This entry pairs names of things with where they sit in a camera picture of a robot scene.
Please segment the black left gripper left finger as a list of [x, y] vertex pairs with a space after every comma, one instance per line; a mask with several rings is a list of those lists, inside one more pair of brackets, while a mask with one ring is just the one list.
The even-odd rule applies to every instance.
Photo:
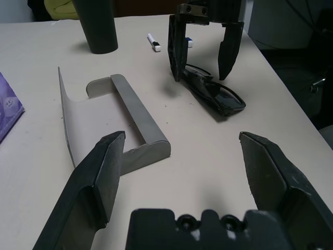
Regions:
[[102, 137], [74, 169], [34, 249], [91, 249], [111, 218], [124, 141], [124, 131]]

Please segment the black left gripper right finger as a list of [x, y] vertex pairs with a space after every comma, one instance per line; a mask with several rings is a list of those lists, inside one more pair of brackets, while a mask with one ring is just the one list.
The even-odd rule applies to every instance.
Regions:
[[303, 172], [267, 138], [239, 140], [257, 208], [279, 215], [295, 249], [332, 249], [332, 212]]

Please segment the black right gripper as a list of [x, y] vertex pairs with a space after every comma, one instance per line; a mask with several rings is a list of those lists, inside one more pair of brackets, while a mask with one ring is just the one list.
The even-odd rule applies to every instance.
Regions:
[[186, 23], [227, 25], [219, 48], [219, 79], [226, 79], [239, 53], [245, 5], [246, 1], [241, 0], [210, 0], [187, 1], [177, 6], [176, 15], [169, 16], [168, 32], [168, 56], [176, 82], [181, 81], [187, 63]]

